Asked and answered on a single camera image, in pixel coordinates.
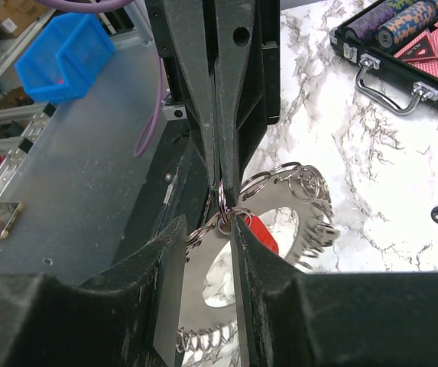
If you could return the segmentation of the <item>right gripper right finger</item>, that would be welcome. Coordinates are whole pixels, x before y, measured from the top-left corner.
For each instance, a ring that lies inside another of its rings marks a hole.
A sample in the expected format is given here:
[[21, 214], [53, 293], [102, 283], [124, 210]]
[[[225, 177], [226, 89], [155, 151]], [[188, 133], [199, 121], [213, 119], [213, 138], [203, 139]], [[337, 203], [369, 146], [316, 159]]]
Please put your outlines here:
[[244, 366], [438, 366], [438, 272], [305, 274], [231, 230]]

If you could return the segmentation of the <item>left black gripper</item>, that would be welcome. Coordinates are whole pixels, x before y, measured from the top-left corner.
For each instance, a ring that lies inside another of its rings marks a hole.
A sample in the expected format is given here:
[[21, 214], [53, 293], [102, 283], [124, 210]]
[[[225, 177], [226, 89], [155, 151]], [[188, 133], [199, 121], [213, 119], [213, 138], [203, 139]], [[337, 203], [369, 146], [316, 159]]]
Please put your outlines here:
[[237, 205], [244, 171], [265, 126], [280, 114], [278, 1], [147, 1], [173, 105], [200, 126], [211, 187], [217, 186], [213, 100], [227, 207]]

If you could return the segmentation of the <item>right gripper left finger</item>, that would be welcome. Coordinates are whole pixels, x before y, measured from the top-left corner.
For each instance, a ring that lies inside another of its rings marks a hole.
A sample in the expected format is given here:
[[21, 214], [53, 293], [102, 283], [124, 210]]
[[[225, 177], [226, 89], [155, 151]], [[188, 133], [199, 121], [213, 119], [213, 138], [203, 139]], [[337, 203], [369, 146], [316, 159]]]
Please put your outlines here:
[[0, 366], [172, 366], [187, 221], [79, 286], [0, 274]]

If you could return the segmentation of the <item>red tag key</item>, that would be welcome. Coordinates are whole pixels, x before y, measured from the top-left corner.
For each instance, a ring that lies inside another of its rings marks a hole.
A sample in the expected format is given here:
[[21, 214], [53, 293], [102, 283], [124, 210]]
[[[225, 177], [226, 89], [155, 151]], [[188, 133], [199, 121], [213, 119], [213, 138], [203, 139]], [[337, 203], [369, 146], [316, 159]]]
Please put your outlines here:
[[241, 218], [251, 232], [255, 235], [258, 241], [274, 254], [279, 255], [279, 247], [277, 241], [261, 219], [252, 213], [239, 213], [238, 217]]

